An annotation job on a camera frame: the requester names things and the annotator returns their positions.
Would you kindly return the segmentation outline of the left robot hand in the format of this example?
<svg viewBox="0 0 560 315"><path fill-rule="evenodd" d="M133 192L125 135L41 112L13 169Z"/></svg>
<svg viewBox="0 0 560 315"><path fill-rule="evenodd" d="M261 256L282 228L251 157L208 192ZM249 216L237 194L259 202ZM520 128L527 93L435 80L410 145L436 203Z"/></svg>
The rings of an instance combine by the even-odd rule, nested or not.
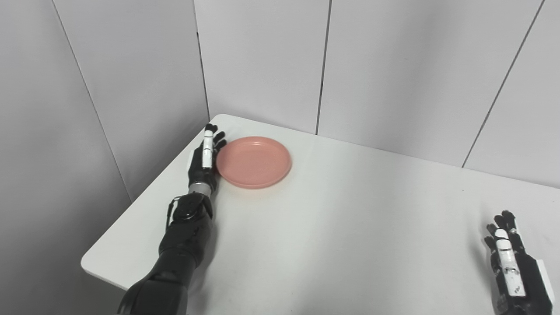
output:
<svg viewBox="0 0 560 315"><path fill-rule="evenodd" d="M225 132L218 131L216 124L206 124L203 140L199 147L192 152L188 169L189 186L202 183L208 185L212 191L216 190L219 174L216 158L226 144Z"/></svg>

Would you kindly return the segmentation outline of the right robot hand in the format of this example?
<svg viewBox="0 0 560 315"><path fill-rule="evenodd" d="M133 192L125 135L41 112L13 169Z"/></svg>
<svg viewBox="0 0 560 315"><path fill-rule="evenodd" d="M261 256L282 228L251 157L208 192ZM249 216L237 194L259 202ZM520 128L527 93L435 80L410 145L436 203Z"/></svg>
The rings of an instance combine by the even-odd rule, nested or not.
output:
<svg viewBox="0 0 560 315"><path fill-rule="evenodd" d="M555 295L544 261L526 251L515 215L504 210L486 226L484 243L490 250L490 266L498 295L498 315L551 315Z"/></svg>

